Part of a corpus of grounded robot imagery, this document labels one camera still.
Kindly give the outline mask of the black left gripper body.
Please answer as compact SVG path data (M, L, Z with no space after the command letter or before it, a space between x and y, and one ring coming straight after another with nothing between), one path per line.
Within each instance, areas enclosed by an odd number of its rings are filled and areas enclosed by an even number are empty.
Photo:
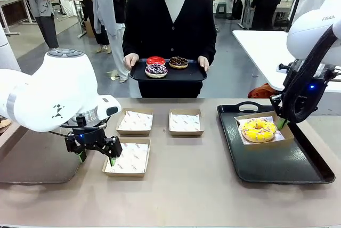
M104 151L106 145L106 135L104 129L107 123L104 121L95 122L95 125L90 125L86 121L85 116L76 117L77 125L69 125L72 129L65 137L65 143L68 151L84 151L95 150Z

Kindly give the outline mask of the brown cardboard food box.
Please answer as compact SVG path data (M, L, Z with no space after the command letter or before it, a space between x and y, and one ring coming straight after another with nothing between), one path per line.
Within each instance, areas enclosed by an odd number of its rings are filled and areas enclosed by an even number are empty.
M149 145L149 154L150 154L150 149L151 149L151 140L149 138L138 138L138 137L121 137L120 138L120 143L143 143L143 144L148 144ZM106 161L104 162L103 164L103 167L102 167L102 172L104 170L104 165L106 164L108 160L108 157L106 159ZM106 174L107 176L126 176L126 177L143 177L144 174L142 175L110 175L108 173L104 173Z
M261 113L253 113L250 115L242 115L242 116L235 116L235 117L241 117L242 119L247 119L247 118L258 118L258 117L272 117L273 118L273 122L275 123L276 121L278 121L278 116L275 114L274 111L270 111L270 112L261 112ZM262 143L262 144L252 144L252 146L256 146L256 145L266 145L266 144L279 144L279 143L285 143L288 142L289 140L292 140L294 138L293 133L291 132L290 128L288 127L287 124L284 125L282 130L279 130L282 134L282 136L284 137L283 140L281 141L275 141L275 142L271 142L271 143Z
M148 136L150 134L150 131L121 131L118 129L118 125L122 121L125 111L134 111L134 112L140 112L140 113L146 113L146 114L153 114L153 109L150 108L123 108L121 111L121 114L118 118L117 126L116 126L116 131L118 132L119 135L126 135L126 136Z
M175 114L184 114L184 115L199 115L200 117L200 126L201 126L201 131L196 131L196 132L174 132L170 130L169 122L170 122L170 113L175 113ZM168 117L168 129L169 133L171 136L189 136L189 137L201 137L203 132L205 131L204 129L204 122L202 120L202 113L200 109L170 109L169 110L169 117Z

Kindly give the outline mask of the yellow iced sprinkle donut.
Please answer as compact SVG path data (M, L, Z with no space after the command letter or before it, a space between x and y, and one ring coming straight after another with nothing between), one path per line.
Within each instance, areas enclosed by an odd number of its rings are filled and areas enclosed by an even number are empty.
M277 127L267 118L252 118L240 121L239 131L249 142L265 143L274 139Z

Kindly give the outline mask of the dark donut with striped icing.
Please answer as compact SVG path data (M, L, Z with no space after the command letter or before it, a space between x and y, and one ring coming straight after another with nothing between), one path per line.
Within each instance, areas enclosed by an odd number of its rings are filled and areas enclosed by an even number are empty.
M163 78L167 75L168 70L161 64L150 64L146 66L145 73L150 78Z

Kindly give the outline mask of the red glazed donut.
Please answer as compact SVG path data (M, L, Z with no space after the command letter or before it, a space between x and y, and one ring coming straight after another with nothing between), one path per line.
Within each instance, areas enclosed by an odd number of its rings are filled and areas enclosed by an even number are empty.
M162 57L159 56L151 56L149 58L147 58L146 64L152 65L152 64L159 64L161 66L164 66L166 64L166 60Z

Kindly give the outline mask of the small black serving tray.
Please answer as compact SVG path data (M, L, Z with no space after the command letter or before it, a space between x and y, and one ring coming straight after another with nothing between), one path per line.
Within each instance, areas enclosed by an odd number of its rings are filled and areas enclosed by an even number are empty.
M207 73L197 61L188 60L186 68L173 68L166 59L165 68L167 73L160 78L148 76L145 72L148 59L140 59L131 69L130 77L138 82L143 81L165 81L165 82L201 82L207 78Z

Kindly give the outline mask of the chocolate donut with sprinkles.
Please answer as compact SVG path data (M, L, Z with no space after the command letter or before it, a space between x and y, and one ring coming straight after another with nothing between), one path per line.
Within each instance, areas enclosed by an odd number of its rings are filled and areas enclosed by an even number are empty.
M169 65L175 69L185 69L188 67L188 61L180 56L170 58Z

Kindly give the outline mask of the person's right forearm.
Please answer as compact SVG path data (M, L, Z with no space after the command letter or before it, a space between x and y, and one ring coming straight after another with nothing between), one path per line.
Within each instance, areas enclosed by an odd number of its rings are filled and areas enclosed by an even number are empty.
M124 56L129 54L139 55L140 38L134 32L126 30L123 36Z

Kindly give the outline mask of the person's right hand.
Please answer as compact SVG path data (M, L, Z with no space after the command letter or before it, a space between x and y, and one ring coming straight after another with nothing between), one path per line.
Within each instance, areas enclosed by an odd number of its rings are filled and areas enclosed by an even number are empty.
M124 66L128 71L131 71L131 69L135 66L138 60L139 56L136 53L130 53L124 57Z

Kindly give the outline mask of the orange bag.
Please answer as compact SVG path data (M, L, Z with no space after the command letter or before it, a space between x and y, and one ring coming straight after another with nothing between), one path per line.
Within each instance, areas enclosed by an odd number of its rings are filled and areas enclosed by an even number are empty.
M248 93L249 99L269 99L271 96L278 95L280 91L273 89L268 83L251 90Z

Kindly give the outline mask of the brown cardboard carton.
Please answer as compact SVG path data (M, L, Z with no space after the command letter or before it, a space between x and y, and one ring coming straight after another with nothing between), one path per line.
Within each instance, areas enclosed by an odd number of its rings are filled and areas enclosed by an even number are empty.
M86 28L86 34L88 37L95 37L91 23L87 20L84 22Z

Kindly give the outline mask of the person in black cardigan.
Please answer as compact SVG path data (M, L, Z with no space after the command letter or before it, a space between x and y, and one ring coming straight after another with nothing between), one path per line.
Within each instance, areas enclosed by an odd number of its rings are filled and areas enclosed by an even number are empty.
M139 36L139 59L180 56L198 61L204 38L213 29L213 0L127 0L125 31Z

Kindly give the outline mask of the mannequin in grey cardigan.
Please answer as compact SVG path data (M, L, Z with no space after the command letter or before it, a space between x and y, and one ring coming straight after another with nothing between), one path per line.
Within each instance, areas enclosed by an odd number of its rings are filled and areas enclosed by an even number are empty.
M128 70L123 64L123 34L125 30L125 0L92 0L94 27L97 33L104 27L120 83L128 79Z

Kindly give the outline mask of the mannequin in black trousers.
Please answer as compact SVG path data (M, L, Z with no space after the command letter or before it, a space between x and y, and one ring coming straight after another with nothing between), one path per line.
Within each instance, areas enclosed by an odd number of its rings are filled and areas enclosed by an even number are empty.
M87 16L87 18L90 21L90 25L92 27L93 34L95 36L96 42L99 45L97 53L105 51L107 54L111 53L111 48L109 45L109 40L107 36L107 32L105 30L104 26L101 26L101 32L97 33L94 26L94 12L93 12L93 2L92 0L82 0L82 3L84 5L83 11L85 12L84 15Z

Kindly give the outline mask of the dark rectangular handled tray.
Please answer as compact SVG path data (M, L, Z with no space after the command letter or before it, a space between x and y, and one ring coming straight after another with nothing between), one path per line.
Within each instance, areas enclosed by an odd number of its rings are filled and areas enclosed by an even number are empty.
M250 183L332 183L334 172L296 124L287 124L294 135L288 142L243 144L234 117L270 111L274 111L272 106L251 101L217 106L237 176Z
M64 138L12 124L0 135L0 184L55 184L71 180L79 157Z

